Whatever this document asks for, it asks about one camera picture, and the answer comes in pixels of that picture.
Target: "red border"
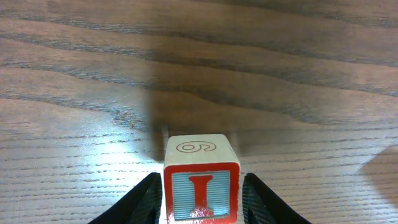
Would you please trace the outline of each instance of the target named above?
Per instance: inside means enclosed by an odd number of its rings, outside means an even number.
[[[206,172],[206,171],[230,171],[229,182],[229,216],[217,219],[186,220],[176,222],[173,210],[172,174],[179,172]],[[240,167],[236,162],[224,162],[214,164],[190,164],[168,166],[164,170],[164,188],[166,196],[167,223],[191,223],[191,224],[215,224],[235,223],[238,219],[238,192],[239,192]]]

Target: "letter block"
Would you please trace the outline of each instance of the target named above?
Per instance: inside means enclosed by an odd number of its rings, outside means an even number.
[[[164,162],[168,223],[235,223],[240,164],[222,134],[174,136]]]

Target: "wooden table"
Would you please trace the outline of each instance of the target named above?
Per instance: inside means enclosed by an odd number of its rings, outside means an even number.
[[[88,223],[208,133],[312,223],[398,222],[397,11],[2,0],[0,223]]]

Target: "wooden block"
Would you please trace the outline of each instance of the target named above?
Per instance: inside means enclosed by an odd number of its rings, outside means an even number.
[[[168,223],[235,223],[239,173],[224,135],[171,137],[164,162]]]

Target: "wood grain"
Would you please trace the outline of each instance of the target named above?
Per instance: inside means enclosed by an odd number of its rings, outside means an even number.
[[[312,223],[398,222],[397,10],[1,1],[0,223],[88,223],[209,133]]]

